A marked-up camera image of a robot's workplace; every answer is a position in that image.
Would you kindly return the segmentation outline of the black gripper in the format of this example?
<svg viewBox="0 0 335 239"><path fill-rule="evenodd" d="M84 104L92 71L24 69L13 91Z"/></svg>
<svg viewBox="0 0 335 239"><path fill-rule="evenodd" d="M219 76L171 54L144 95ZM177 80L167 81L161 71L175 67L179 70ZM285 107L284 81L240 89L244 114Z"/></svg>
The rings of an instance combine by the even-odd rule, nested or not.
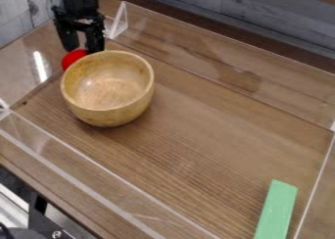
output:
<svg viewBox="0 0 335 239"><path fill-rule="evenodd" d="M98 27L103 24L104 16L100 14L98 8L98 0L61 0L61 5L50 8L56 31L66 52L78 47L76 30L81 30L86 26L88 52L96 53L104 50L104 34Z"/></svg>

